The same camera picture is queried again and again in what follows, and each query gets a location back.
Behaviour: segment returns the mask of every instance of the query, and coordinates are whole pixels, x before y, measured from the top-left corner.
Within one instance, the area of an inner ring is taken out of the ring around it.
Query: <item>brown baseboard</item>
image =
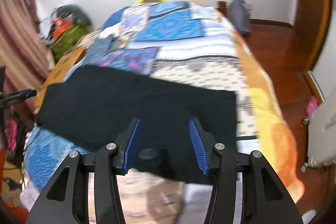
[[[266,20],[266,19],[250,19],[251,24],[262,24],[262,25],[272,25],[272,26],[281,26],[293,29],[293,25],[288,22],[280,22],[274,20]]]
[[[313,93],[313,95],[316,97],[317,102],[319,105],[324,102],[324,98],[322,93],[320,92],[319,87],[317,86],[314,77],[311,74],[311,71],[304,71],[303,77],[305,78],[307,85],[309,86],[310,91]]]

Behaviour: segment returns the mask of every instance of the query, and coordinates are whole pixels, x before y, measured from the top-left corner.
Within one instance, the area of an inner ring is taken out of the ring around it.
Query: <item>pink object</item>
[[[14,152],[16,148],[16,135],[17,135],[17,125],[14,120],[9,120],[8,122],[10,126],[10,137],[8,138],[8,148],[7,150]]]
[[[309,104],[307,105],[306,113],[308,117],[311,117],[315,110],[319,107],[317,103],[317,99],[315,96],[312,96],[309,100]]]

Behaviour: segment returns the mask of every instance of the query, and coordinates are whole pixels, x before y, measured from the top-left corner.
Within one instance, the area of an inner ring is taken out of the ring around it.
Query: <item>curtain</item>
[[[4,92],[40,90],[48,71],[48,48],[38,36],[35,0],[0,0],[0,65],[6,65]],[[35,99],[16,105],[25,115]]]

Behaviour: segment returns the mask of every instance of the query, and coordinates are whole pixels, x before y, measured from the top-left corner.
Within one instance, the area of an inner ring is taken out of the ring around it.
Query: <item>silver screw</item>
[[[260,151],[255,150],[253,151],[252,155],[255,156],[256,158],[260,158],[262,156],[262,153]]]
[[[116,147],[117,147],[117,146],[116,146],[115,143],[109,143],[109,144],[106,146],[106,148],[107,148],[108,150],[115,149]]]
[[[223,150],[225,148],[225,145],[222,143],[216,143],[215,148],[218,150]]]
[[[70,156],[70,158],[76,158],[78,156],[78,152],[77,151],[71,151],[69,156]]]

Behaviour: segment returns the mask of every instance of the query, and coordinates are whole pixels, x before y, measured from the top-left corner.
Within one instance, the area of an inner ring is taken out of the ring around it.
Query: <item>gray backpack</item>
[[[233,0],[227,9],[227,18],[241,35],[251,33],[250,13],[245,4],[245,0]]]

